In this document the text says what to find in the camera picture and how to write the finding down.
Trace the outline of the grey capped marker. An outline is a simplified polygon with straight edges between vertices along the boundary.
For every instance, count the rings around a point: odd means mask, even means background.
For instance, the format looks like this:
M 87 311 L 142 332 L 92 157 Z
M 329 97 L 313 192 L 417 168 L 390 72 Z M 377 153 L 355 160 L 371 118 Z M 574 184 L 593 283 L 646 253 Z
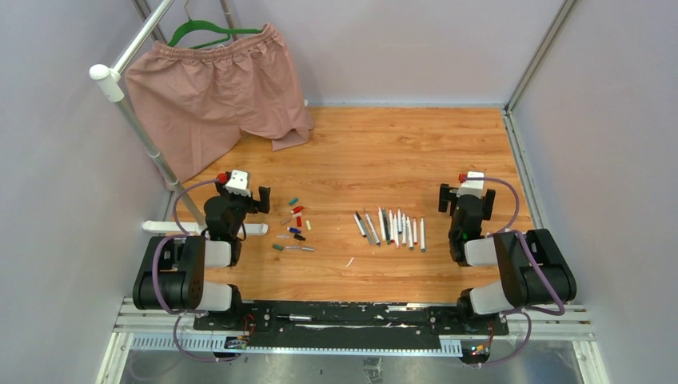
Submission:
M 370 214 L 369 214 L 366 210 L 364 211 L 364 213 L 365 213 L 365 220 L 367 221 L 367 225 L 368 225 L 368 228 L 369 228 L 370 236 L 371 236 L 373 242 L 374 242 L 377 246 L 380 246 L 380 245 L 381 245 L 381 240 L 380 240 L 380 238 L 379 238 L 379 236 L 378 236 L 378 233 L 376 232 L 376 228 L 375 228 L 375 226 L 374 226 L 374 224 L 373 224 L 373 220 L 372 220 Z

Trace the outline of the clear green gel pen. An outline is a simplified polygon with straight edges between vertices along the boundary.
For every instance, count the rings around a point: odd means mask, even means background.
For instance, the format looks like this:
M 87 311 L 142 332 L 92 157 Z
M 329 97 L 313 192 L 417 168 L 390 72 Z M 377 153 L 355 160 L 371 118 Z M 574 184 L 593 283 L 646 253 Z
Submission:
M 388 215 L 385 208 L 381 209 L 381 213 L 382 213 L 382 223 L 383 223 L 383 228 L 384 228 L 385 242 L 387 244 L 390 244 L 391 243 L 391 237 L 390 237 L 389 215 Z

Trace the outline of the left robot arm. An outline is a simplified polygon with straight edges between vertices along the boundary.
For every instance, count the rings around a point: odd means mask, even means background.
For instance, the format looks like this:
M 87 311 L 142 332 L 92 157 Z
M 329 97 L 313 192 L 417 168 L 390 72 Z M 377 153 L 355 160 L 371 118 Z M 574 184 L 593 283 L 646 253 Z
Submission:
M 245 226 L 247 214 L 268 214 L 271 189 L 260 186 L 257 200 L 217 184 L 218 195 L 204 204 L 206 233 L 154 236 L 149 240 L 132 299 L 139 310 L 169 314 L 214 312 L 225 330 L 238 329 L 245 309 L 237 302 L 237 287 L 205 280 L 209 268 L 237 265 L 242 242 L 254 235 Z

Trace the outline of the white acrylic marker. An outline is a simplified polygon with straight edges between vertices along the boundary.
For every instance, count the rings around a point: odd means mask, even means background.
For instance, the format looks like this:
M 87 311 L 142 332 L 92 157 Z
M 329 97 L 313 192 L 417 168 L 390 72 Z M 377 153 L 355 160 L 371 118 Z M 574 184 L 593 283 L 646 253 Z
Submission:
M 398 248 L 400 246 L 399 243 L 399 238 L 398 238 L 398 221 L 397 221 L 397 215 L 394 213 L 390 214 L 390 219 L 391 219 L 391 243 Z

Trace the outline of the green capped white marker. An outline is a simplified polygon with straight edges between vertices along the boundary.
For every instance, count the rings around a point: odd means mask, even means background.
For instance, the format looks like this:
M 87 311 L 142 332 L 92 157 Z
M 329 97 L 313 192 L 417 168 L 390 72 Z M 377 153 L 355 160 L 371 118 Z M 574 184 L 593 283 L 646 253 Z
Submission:
M 413 244 L 413 228 L 412 228 L 412 221 L 409 216 L 405 218 L 405 229 L 406 229 L 406 238 L 407 238 L 407 246 L 410 250 L 414 249 L 414 244 Z

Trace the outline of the yellow capped white marker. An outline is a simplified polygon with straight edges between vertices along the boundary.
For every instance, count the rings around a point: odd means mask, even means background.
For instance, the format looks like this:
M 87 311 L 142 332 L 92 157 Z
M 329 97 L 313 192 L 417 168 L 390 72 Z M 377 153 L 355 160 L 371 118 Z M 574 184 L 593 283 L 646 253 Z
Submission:
M 378 216 L 378 222 L 379 222 L 379 227 L 380 227 L 380 233 L 381 233 L 381 242 L 386 244 L 387 238 L 386 238 L 386 228 L 384 224 L 384 211 L 382 208 L 379 206 L 377 208 L 377 216 Z

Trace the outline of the blue capped white marker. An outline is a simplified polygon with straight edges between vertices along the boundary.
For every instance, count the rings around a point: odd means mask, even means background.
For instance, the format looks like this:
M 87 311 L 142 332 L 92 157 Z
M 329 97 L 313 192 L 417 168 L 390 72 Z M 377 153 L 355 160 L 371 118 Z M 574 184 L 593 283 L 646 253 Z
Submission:
M 397 209 L 396 223 L 397 223 L 397 233 L 402 234 L 402 231 L 403 231 L 403 229 L 402 229 L 402 213 L 401 213 L 400 208 Z

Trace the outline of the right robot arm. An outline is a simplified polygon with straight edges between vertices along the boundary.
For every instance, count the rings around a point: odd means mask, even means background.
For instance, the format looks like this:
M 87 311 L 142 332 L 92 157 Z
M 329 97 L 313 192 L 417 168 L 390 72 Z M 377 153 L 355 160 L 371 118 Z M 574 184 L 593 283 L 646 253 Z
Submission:
M 495 314 L 526 309 L 561 316 L 577 293 L 576 279 L 549 230 L 508 227 L 483 234 L 495 195 L 495 190 L 483 191 L 480 180 L 439 188 L 438 210 L 452 218 L 448 237 L 453 261 L 499 271 L 497 281 L 463 290 L 457 299 L 457 325 L 467 334 L 481 331 Z

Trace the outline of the teal capped white marker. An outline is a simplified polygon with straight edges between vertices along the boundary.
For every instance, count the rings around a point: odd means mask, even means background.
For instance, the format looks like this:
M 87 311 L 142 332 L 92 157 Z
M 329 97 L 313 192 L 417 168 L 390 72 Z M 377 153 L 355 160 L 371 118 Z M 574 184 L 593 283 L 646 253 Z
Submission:
M 420 250 L 421 252 L 425 252 L 427 247 L 426 247 L 426 225 L 425 225 L 425 219 L 420 218 L 420 223 L 419 223 L 419 245 L 420 245 Z

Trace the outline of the red capped white marker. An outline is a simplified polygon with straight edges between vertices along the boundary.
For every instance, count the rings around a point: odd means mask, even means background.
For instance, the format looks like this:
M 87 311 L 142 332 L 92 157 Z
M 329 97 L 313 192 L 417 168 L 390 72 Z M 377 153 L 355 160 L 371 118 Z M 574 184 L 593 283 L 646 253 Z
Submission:
M 413 239 L 413 244 L 417 245 L 419 240 L 418 240 L 418 225 L 417 225 L 417 219 L 412 218 L 412 239 Z

